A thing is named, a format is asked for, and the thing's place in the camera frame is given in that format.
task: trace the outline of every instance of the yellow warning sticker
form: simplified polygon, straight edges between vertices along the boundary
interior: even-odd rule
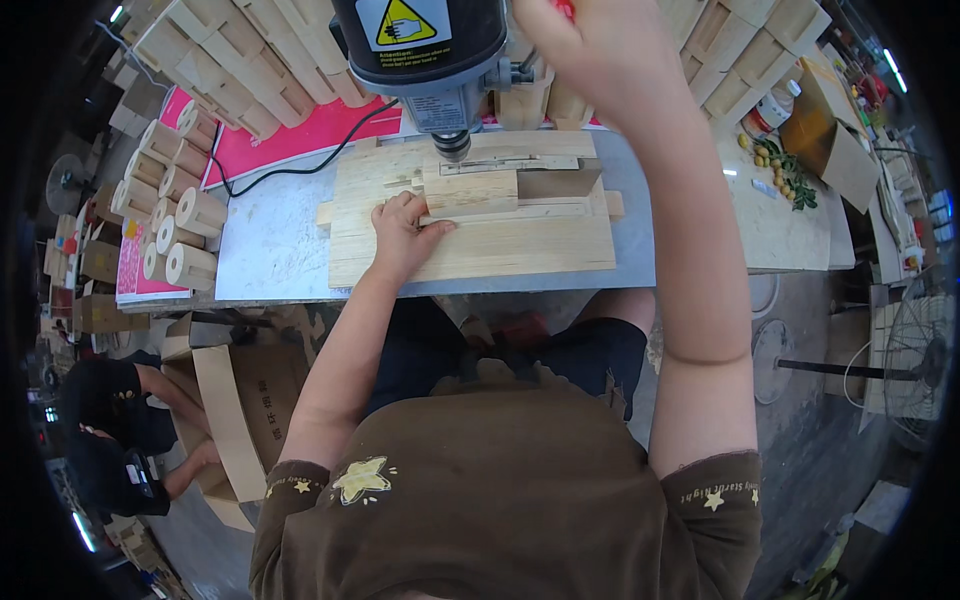
[[[356,0],[357,14],[374,52],[394,52],[451,39],[446,2]]]
[[[381,46],[391,46],[436,36],[437,30],[403,0],[390,0],[380,21],[376,43]]]

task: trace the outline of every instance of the person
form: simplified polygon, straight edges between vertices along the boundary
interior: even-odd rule
[[[735,598],[747,587],[760,527],[751,308],[708,123],[655,0],[580,3],[575,25],[550,0],[513,8],[558,77],[623,132],[650,186],[664,354],[649,451],[597,398],[609,376],[632,396],[648,292],[599,293],[526,354],[449,357],[451,327],[426,324],[429,300],[395,297],[457,233],[415,227],[424,201],[400,194],[372,213],[375,258],[268,476],[254,598]]]
[[[78,361],[63,379],[57,402],[66,431],[66,463],[80,499],[105,513],[166,515],[204,467],[219,463],[207,440],[145,494],[131,482],[128,452],[168,452],[177,440],[170,411],[149,406],[156,396],[210,435],[204,410],[160,370],[159,360],[138,350],[127,360]]]

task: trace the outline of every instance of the plywood base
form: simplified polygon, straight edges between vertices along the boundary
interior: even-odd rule
[[[506,154],[596,158],[588,132],[497,132],[472,138],[468,160],[487,157],[491,149]],[[354,285],[373,261],[376,235],[373,207],[396,192],[384,187],[384,173],[414,174],[435,159],[433,142],[384,146],[340,159],[330,226],[330,287]],[[582,201],[584,214],[466,219],[413,275],[414,281],[474,276],[525,275],[591,271],[615,267],[610,217],[598,179]],[[527,207],[542,203],[532,201]],[[528,212],[537,212],[531,208]]]

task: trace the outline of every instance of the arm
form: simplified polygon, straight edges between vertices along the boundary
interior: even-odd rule
[[[212,437],[210,423],[206,420],[204,409],[198,406],[193,398],[188,396],[179,385],[154,367],[149,365],[135,366],[136,374],[140,377],[140,390],[144,394],[153,394],[160,398],[167,406],[200,427],[206,435]]]
[[[300,391],[280,462],[333,470],[363,418],[400,286],[429,257],[449,221],[418,229],[426,201],[410,192],[373,210],[376,256],[360,278]]]
[[[650,185],[664,356],[650,438],[660,479],[756,449],[747,270],[730,191],[654,0],[549,0],[514,14],[558,76],[624,131]]]

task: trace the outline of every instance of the white work surface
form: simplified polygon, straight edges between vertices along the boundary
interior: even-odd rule
[[[646,177],[622,136],[601,131],[591,134],[603,164],[604,187],[623,194],[626,216],[612,224],[616,269],[425,281],[408,283],[400,294],[654,287],[657,281],[653,223]],[[383,144],[399,142],[389,140]],[[752,179],[769,182],[772,176],[769,169],[754,166],[753,159],[736,145],[735,133],[722,135],[717,150],[724,169],[736,172],[727,180],[747,267],[752,272],[850,268],[852,264],[845,263],[851,262],[853,248],[839,196],[812,181],[820,206],[793,212],[785,198],[770,198],[752,187]],[[344,149],[344,154],[352,152],[352,148]],[[298,158],[283,167],[309,169],[325,156]],[[331,300],[349,296],[349,288],[327,286],[329,232],[314,223],[317,204],[333,198],[335,167],[336,161],[314,175],[276,175],[229,201],[229,216],[220,244],[216,300]],[[234,189],[243,189],[257,175],[236,181]],[[226,198],[223,188],[210,193],[221,200]],[[838,254],[843,254],[844,259],[837,259]]]

